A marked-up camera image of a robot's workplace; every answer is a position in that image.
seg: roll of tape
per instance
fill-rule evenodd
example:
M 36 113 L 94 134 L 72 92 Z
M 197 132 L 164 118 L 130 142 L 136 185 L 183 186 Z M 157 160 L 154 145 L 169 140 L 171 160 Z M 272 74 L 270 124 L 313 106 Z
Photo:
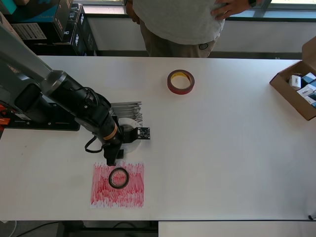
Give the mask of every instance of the roll of tape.
M 183 77 L 188 78 L 188 80 L 190 81 L 190 85 L 186 88 L 175 87 L 172 84 L 171 80 L 176 76 L 183 76 Z M 169 90 L 175 94 L 178 94 L 178 95 L 188 94 L 193 89 L 194 84 L 195 84 L 194 77 L 192 76 L 191 73 L 189 73 L 188 71 L 185 71 L 185 70 L 175 70 L 169 74 L 168 79 L 167 79 L 167 86 L 168 86 Z

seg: tape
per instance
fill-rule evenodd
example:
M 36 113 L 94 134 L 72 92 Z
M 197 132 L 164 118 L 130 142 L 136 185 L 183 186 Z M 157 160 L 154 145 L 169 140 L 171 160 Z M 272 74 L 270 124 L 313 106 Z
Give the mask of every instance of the tape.
M 115 168 L 109 175 L 109 184 L 112 188 L 122 189 L 129 182 L 129 174 L 124 168 Z
M 186 77 L 190 81 L 190 85 L 186 88 L 175 87 L 172 84 L 171 80 L 177 76 Z M 192 76 L 191 73 L 189 73 L 188 71 L 185 71 L 185 70 L 175 70 L 169 74 L 168 79 L 167 79 L 167 86 L 168 86 L 169 90 L 175 94 L 178 94 L 178 95 L 188 94 L 193 89 L 194 84 L 195 84 L 194 77 Z

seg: white wall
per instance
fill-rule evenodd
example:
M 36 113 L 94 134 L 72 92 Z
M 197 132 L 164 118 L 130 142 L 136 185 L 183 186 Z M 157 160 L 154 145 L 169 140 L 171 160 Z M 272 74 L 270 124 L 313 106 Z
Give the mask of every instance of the white wall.
M 139 26 L 130 19 L 90 18 L 99 50 L 145 50 Z M 316 36 L 316 23 L 227 21 L 214 51 L 301 52 Z

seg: red scribbled paper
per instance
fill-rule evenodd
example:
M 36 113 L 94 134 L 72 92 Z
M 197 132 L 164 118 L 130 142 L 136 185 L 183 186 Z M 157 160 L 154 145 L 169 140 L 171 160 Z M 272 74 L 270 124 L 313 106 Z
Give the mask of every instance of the red scribbled paper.
M 129 182 L 123 189 L 112 188 L 109 175 L 117 167 L 126 169 Z M 144 205 L 144 163 L 127 163 L 122 161 L 117 166 L 107 166 L 105 163 L 94 164 L 91 207 L 142 207 Z

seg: open cardboard box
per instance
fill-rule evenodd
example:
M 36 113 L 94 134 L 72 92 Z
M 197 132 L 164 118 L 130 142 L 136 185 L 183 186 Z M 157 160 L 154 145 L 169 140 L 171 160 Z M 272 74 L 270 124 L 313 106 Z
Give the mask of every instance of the open cardboard box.
M 316 76 L 316 37 L 302 47 L 302 61 L 279 72 L 271 81 L 273 86 L 306 120 L 316 117 L 316 108 L 310 105 L 288 83 L 290 75 L 294 73 L 313 73 Z

